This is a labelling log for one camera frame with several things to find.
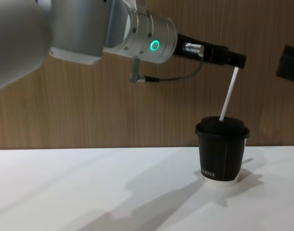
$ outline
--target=white tabletop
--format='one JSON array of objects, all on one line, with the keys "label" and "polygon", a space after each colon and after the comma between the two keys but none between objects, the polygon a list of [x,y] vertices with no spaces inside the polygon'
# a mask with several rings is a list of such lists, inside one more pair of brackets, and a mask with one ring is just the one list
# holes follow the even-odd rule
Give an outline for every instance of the white tabletop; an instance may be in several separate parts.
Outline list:
[{"label": "white tabletop", "polygon": [[198,148],[0,151],[0,231],[294,231],[294,147],[206,185]]}]

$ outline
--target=wood panel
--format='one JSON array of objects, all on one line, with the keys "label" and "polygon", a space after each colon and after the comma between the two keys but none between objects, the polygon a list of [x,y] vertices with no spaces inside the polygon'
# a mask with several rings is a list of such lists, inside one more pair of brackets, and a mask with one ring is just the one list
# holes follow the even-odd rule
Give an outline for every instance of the wood panel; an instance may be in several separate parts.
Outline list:
[{"label": "wood panel", "polygon": [[[275,77],[294,45],[294,0],[147,0],[179,32],[247,55],[228,115],[251,130],[249,145],[294,144],[294,83]],[[144,63],[157,77],[187,74],[195,61]],[[219,115],[232,67],[206,64],[192,79],[128,82],[132,61],[104,55],[94,66],[49,57],[38,71],[0,90],[0,149],[197,145],[195,125]]]}]

